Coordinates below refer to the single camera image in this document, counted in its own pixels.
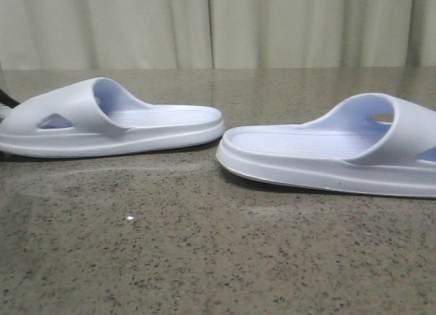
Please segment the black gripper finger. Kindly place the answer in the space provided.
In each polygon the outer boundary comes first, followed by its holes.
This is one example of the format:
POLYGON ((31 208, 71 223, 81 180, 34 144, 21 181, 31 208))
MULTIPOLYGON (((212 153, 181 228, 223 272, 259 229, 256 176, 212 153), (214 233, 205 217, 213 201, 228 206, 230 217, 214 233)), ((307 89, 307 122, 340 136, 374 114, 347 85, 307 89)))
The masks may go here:
POLYGON ((2 89, 0 89, 0 102, 10 108, 17 107, 20 102, 14 100, 11 98, 6 92, 4 92, 2 89))

